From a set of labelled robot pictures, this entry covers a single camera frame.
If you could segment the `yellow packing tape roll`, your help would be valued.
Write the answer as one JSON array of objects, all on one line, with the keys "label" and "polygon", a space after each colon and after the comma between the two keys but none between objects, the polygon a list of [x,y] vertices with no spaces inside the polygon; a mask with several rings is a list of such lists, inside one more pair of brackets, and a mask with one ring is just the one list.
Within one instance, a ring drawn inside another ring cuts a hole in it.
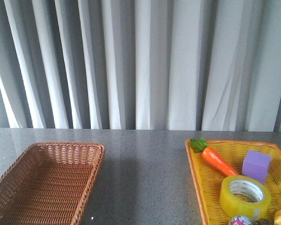
[{"label": "yellow packing tape roll", "polygon": [[231,218],[243,215],[256,221],[266,217],[271,194],[255,179],[232,175],[222,181],[219,203]]}]

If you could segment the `orange toy carrot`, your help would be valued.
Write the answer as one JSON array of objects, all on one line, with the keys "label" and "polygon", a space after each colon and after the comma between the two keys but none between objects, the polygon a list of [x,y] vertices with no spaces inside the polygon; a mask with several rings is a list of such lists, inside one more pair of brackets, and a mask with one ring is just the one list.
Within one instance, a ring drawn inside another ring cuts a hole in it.
[{"label": "orange toy carrot", "polygon": [[211,166],[225,174],[226,176],[239,175],[239,173],[228,164],[221,155],[208,146],[205,138],[192,138],[190,139],[189,146],[194,153],[202,153],[202,158]]}]

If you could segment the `grey pleated curtain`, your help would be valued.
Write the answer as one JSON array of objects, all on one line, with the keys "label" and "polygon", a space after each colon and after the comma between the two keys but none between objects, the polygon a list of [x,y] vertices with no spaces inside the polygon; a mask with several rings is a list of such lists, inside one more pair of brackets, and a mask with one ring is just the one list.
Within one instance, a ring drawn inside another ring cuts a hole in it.
[{"label": "grey pleated curtain", "polygon": [[0,0],[0,128],[281,132],[281,0]]}]

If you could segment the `yellow wicker basket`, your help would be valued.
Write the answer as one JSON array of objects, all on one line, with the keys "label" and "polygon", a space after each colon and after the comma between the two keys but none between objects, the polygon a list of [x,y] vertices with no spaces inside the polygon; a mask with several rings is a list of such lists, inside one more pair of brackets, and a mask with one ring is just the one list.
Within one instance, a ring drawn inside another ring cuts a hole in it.
[{"label": "yellow wicker basket", "polygon": [[281,149],[273,143],[233,140],[185,142],[205,225],[252,221],[281,210]]}]

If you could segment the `brown wicker basket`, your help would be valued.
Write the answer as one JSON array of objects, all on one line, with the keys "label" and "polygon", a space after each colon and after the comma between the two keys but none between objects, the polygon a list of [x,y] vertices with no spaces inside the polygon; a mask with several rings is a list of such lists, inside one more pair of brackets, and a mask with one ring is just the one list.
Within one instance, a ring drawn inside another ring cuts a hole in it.
[{"label": "brown wicker basket", "polygon": [[0,177],[0,225],[79,225],[105,147],[39,142]]}]

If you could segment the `purple foam cube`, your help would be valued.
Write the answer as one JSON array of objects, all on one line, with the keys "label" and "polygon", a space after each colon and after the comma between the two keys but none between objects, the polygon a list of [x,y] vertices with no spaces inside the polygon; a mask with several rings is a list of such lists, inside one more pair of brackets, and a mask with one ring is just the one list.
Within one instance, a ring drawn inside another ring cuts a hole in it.
[{"label": "purple foam cube", "polygon": [[242,175],[264,184],[272,157],[268,154],[249,150],[243,160]]}]

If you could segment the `colourful patterned ball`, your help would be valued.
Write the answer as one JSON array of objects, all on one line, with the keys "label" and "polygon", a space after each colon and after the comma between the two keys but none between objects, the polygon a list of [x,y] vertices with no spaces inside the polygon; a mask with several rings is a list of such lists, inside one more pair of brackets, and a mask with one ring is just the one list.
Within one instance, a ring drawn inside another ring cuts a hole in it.
[{"label": "colourful patterned ball", "polygon": [[233,217],[228,225],[253,225],[253,221],[247,216],[239,215]]}]

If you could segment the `dark brown toy piece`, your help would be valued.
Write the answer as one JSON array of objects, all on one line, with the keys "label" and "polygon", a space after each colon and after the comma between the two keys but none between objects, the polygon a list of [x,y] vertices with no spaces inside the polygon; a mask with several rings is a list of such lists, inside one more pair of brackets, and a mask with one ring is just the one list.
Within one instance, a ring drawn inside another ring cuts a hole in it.
[{"label": "dark brown toy piece", "polygon": [[260,218],[257,221],[257,225],[271,225],[271,221],[265,218]]}]

